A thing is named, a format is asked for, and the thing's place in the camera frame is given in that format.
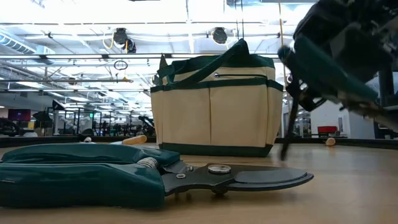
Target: canvas tool bag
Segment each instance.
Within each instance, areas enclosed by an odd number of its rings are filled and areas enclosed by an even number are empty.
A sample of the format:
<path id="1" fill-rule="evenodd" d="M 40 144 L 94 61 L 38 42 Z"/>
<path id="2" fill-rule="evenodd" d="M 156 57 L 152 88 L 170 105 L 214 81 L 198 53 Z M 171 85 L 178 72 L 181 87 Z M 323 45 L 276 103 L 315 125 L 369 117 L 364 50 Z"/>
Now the canvas tool bag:
<path id="1" fill-rule="evenodd" d="M 267 156 L 282 116 L 283 86 L 271 58 L 239 40 L 222 55 L 158 71 L 152 112 L 161 149 L 203 156 Z"/>

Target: pipe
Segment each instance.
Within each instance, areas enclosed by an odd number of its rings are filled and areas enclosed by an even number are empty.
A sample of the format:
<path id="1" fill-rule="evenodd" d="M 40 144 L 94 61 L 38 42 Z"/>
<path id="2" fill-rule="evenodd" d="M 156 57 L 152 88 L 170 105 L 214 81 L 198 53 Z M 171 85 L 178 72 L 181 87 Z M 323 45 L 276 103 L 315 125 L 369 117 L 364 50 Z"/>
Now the pipe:
<path id="1" fill-rule="evenodd" d="M 116 80 L 0 80 L 2 82 L 35 82 L 35 83 L 80 83 L 80 82 L 113 82 Z M 118 82 L 131 82 L 130 80 L 118 80 Z"/>

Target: ceiling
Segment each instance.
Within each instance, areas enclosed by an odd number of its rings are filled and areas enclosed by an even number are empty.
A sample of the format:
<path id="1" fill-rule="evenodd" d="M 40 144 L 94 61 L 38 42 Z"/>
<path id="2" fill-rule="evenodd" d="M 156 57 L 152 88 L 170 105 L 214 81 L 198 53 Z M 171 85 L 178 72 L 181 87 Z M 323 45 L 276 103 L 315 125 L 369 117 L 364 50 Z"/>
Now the ceiling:
<path id="1" fill-rule="evenodd" d="M 278 1 L 243 0 L 9 0 L 2 2 L 0 34 L 12 35 L 20 43 L 46 54 L 124 54 L 112 43 L 112 33 L 126 28 L 137 54 L 222 54 L 244 38 L 252 54 L 276 54 L 292 44 L 292 34 L 316 0 L 285 0 L 281 4 L 284 38 L 279 38 Z M 227 44 L 211 38 L 215 27 L 223 27 Z M 0 45 L 0 54 L 21 54 Z M 73 96 L 95 103 L 124 103 L 124 107 L 150 103 L 148 90 L 159 69 L 159 58 L 125 60 L 128 68 L 116 70 L 118 59 L 56 59 L 53 64 L 35 60 L 0 60 L 0 77 L 18 80 L 92 80 L 76 85 L 63 83 L 11 83 L 3 88 L 112 89 L 99 95 L 91 92 L 52 92 L 59 100 L 76 103 Z M 275 61 L 276 79 L 283 84 L 283 65 Z M 131 82 L 121 82 L 126 77 Z M 117 90 L 135 90 L 131 92 Z M 150 108 L 144 113 L 150 115 Z"/>

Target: bag handle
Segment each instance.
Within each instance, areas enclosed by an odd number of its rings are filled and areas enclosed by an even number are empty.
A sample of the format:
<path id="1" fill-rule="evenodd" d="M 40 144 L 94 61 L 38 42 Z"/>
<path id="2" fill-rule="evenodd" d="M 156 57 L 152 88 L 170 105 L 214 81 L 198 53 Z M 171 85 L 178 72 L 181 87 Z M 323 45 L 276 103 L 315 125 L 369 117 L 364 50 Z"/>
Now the bag handle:
<path id="1" fill-rule="evenodd" d="M 228 49 L 225 53 L 220 55 L 218 58 L 214 59 L 211 63 L 204 66 L 202 69 L 192 74 L 188 78 L 180 80 L 178 82 L 170 82 L 168 85 L 172 88 L 181 88 L 188 87 L 190 85 L 196 84 L 202 80 L 204 80 L 207 76 L 213 73 L 217 68 L 220 68 L 222 64 L 224 64 L 227 60 L 229 60 L 234 55 L 249 55 L 249 48 L 246 41 L 240 39 L 234 44 L 230 49 Z"/>

